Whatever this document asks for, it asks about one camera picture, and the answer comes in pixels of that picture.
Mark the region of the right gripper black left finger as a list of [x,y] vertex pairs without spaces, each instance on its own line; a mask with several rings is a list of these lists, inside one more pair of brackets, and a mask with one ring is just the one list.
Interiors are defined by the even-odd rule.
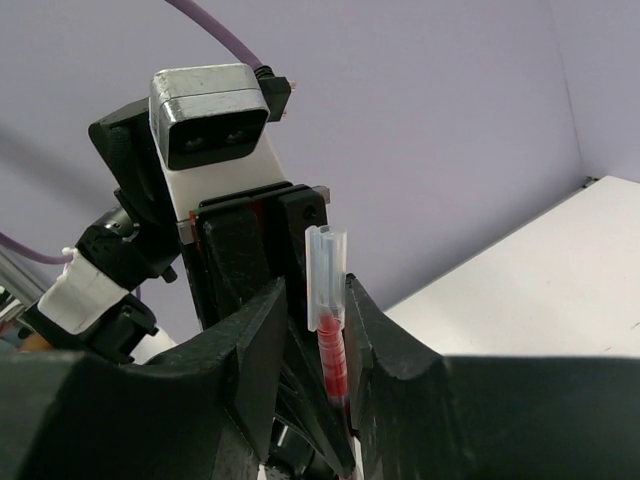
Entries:
[[253,479],[268,456],[287,330],[283,279],[145,365],[1,357],[5,479]]

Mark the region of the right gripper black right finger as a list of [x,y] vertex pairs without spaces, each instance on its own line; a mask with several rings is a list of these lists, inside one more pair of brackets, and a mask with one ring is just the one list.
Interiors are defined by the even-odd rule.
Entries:
[[368,479],[635,479],[639,363],[442,355],[346,280],[351,422]]

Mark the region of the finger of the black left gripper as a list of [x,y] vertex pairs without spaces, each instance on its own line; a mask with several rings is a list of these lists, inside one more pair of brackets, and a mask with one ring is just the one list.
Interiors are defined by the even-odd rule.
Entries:
[[344,422],[327,396],[317,340],[307,329],[307,300],[302,324],[289,315],[287,306],[275,417],[308,442],[333,475],[347,477],[353,473],[355,459]]

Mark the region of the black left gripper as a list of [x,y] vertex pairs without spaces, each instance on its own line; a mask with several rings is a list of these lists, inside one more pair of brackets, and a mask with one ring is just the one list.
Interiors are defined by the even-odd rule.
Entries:
[[305,230],[328,223],[329,189],[281,182],[207,200],[180,232],[197,318],[207,329],[272,280],[286,281],[288,313],[306,316]]

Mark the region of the red gel pen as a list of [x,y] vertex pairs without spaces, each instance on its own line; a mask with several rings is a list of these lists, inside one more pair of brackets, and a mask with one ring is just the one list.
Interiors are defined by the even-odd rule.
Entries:
[[342,324],[328,313],[320,316],[317,339],[324,386],[332,405],[344,408],[348,403],[348,373]]

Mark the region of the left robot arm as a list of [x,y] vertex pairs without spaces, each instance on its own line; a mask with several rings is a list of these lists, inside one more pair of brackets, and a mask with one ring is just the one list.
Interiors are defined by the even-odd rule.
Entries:
[[1,358],[3,478],[353,472],[306,329],[304,233],[325,203],[259,152],[286,102],[181,120],[166,157],[145,101],[90,126],[118,205],[24,312],[49,349]]

